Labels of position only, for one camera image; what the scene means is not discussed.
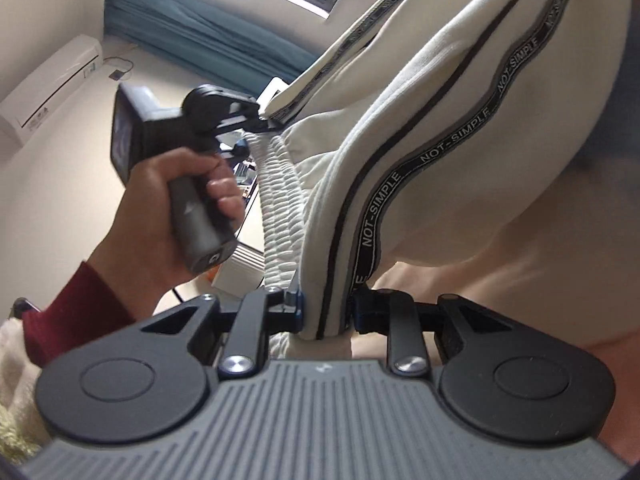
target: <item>black stripe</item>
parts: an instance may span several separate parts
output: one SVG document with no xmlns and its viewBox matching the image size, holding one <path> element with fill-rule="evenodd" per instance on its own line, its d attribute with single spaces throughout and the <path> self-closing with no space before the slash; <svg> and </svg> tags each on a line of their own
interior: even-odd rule
<svg viewBox="0 0 640 480">
<path fill-rule="evenodd" d="M 345 196 L 345 199 L 340 208 L 340 213 L 335 225 L 334 237 L 329 249 L 329 260 L 327 269 L 327 280 L 324 285 L 324 293 L 322 295 L 322 307 L 320 311 L 320 319 L 318 322 L 318 330 L 316 332 L 316 339 L 322 339 L 324 337 L 324 329 L 326 327 L 326 320 L 329 314 L 329 304 L 331 302 L 332 289 L 334 286 L 335 275 L 335 261 L 337 258 L 338 247 L 340 244 L 340 238 L 342 237 L 342 231 L 344 229 L 344 222 L 346 220 L 347 212 L 351 202 L 353 201 L 359 187 L 368 175 L 369 171 L 375 166 L 375 164 L 390 150 L 395 144 L 402 140 L 407 134 L 409 134 L 418 123 L 442 100 L 442 98 L 449 92 L 453 85 L 460 79 L 465 70 L 474 60 L 475 56 L 482 49 L 484 44 L 489 40 L 491 35 L 496 31 L 498 26 L 502 23 L 502 20 L 508 15 L 513 7 L 520 0 L 510 0 L 503 10 L 494 18 L 494 20 L 488 25 L 488 27 L 482 32 L 474 46 L 469 50 L 468 54 L 463 59 L 462 63 L 456 68 L 454 73 L 444 83 L 444 85 L 435 93 L 435 95 L 429 99 L 417 114 L 415 114 L 406 124 L 402 126 L 396 133 L 389 137 L 369 158 L 364 164 L 363 168 L 358 172 L 354 181 Z"/>
<path fill-rule="evenodd" d="M 38 111 L 39 111 L 39 110 L 40 110 L 40 109 L 41 109 L 45 104 L 47 104 L 47 103 L 49 102 L 49 100 L 50 100 L 50 99 L 51 99 L 55 94 L 57 94 L 60 90 L 62 90 L 62 89 L 64 88 L 64 86 L 65 86 L 69 81 L 71 81 L 71 80 L 72 80 L 72 79 L 73 79 L 73 78 L 74 78 L 74 77 L 75 77 L 79 72 L 82 72 L 82 70 L 84 70 L 84 69 L 89 65 L 89 63 L 91 63 L 92 61 L 96 60 L 96 59 L 97 59 L 97 57 L 98 57 L 98 56 L 95 56 L 95 57 L 93 57 L 91 60 L 87 61 L 87 62 L 86 62 L 86 63 L 85 63 L 85 64 L 84 64 L 84 65 L 83 65 L 79 70 L 77 70 L 77 71 L 76 71 L 76 72 L 75 72 L 75 73 L 74 73 L 74 74 L 73 74 L 69 79 L 67 79 L 65 82 L 63 82 L 63 83 L 62 83 L 62 85 L 60 85 L 60 86 L 56 89 L 56 91 L 55 91 L 55 92 L 53 92 L 53 94 L 51 94 L 49 97 L 47 97 L 47 98 L 45 99 L 45 101 L 44 101 L 44 102 L 43 102 L 43 103 L 42 103 L 42 104 L 41 104 L 41 105 L 36 109 L 36 111 L 34 111 L 34 113 L 33 113 L 33 114 L 31 114 L 31 115 L 29 116 L 29 118 L 28 118 L 26 121 L 24 121 L 24 124 L 21 124 L 21 125 L 20 125 L 20 127 L 21 127 L 21 128 L 24 128 L 24 127 L 25 127 L 25 124 L 28 124 L 28 123 L 29 123 L 29 121 L 31 121 L 31 119 L 33 119 L 33 116 L 34 116 L 35 114 L 37 114 L 37 113 L 38 113 Z"/>
<path fill-rule="evenodd" d="M 504 56 L 499 65 L 501 70 L 495 74 L 491 89 L 471 113 L 406 156 L 385 174 L 370 193 L 367 206 L 358 222 L 360 235 L 356 236 L 357 250 L 349 265 L 350 269 L 354 269 L 349 290 L 365 283 L 380 262 L 380 221 L 395 196 L 417 173 L 470 139 L 494 117 L 515 77 L 548 43 L 558 26 L 565 1 L 567 0 L 548 0 L 535 25 Z"/>
<path fill-rule="evenodd" d="M 376 33 L 372 38 L 369 38 L 363 46 L 358 48 L 358 51 L 356 52 L 355 56 L 358 56 L 363 50 L 365 50 L 372 42 L 373 40 L 375 40 L 378 37 L 378 33 Z M 283 129 L 286 128 L 287 126 L 289 126 L 290 124 L 292 124 L 292 122 L 296 119 L 296 117 L 300 114 L 300 112 L 302 110 L 304 110 L 305 107 L 300 107 L 293 115 L 289 116 L 287 118 L 287 121 L 282 125 Z"/>
<path fill-rule="evenodd" d="M 284 108 L 280 108 L 276 112 L 270 115 L 271 119 L 279 121 L 283 124 L 287 123 L 287 117 L 293 110 L 305 99 L 309 93 L 318 85 L 318 83 L 327 75 L 331 70 L 335 68 L 338 62 L 344 57 L 344 55 L 357 44 L 361 38 L 367 34 L 384 16 L 386 16 L 391 10 L 403 0 L 384 0 L 379 6 L 373 9 L 369 15 L 362 21 L 360 26 L 354 30 L 347 38 L 342 42 L 338 50 L 335 51 L 332 58 L 316 73 L 309 83 L 297 94 L 292 101 L 289 102 Z"/>
</svg>

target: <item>metal bolt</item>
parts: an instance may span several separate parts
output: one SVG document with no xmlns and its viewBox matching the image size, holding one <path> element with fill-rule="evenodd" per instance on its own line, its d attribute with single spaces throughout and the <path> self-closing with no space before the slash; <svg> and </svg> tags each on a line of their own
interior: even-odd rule
<svg viewBox="0 0 640 480">
<path fill-rule="evenodd" d="M 242 374 L 254 367 L 254 362 L 243 355 L 232 355 L 222 361 L 225 372 L 230 374 Z"/>
<path fill-rule="evenodd" d="M 425 359 L 424 357 L 410 355 L 409 357 L 404 357 L 395 362 L 394 366 L 399 372 L 402 372 L 403 374 L 417 374 L 420 372 L 424 372 L 429 367 L 429 364 L 427 362 L 427 359 Z"/>
</svg>

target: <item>small screen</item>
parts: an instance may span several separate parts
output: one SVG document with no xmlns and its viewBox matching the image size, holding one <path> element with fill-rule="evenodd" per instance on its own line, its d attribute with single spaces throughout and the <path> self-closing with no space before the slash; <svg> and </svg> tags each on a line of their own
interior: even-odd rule
<svg viewBox="0 0 640 480">
<path fill-rule="evenodd" d="M 120 179 L 126 184 L 129 179 L 129 151 L 134 118 L 131 116 L 129 105 L 124 102 L 125 100 L 126 97 L 122 92 L 118 92 L 111 130 L 111 162 Z"/>
</svg>

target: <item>red sweater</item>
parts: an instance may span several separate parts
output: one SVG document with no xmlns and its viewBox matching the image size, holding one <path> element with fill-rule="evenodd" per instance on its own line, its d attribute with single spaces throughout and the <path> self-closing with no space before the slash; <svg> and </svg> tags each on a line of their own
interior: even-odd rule
<svg viewBox="0 0 640 480">
<path fill-rule="evenodd" d="M 39 367 L 132 323 L 111 289 L 84 262 L 47 310 L 22 316 L 27 355 Z"/>
</svg>

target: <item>white fabric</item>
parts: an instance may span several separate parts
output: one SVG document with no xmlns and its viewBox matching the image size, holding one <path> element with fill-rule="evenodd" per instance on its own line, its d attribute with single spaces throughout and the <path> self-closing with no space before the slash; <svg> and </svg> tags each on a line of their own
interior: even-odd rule
<svg viewBox="0 0 640 480">
<path fill-rule="evenodd" d="M 0 453 L 23 462 L 50 441 L 33 393 L 40 368 L 29 361 L 22 322 L 0 326 Z"/>
<path fill-rule="evenodd" d="M 305 329 L 281 354 L 342 332 L 353 287 L 395 262 L 467 260 L 520 215 L 596 123 L 629 9 L 380 0 L 272 100 L 266 113 L 287 128 L 248 136 L 265 284 L 298 268 L 305 295 Z"/>
</svg>

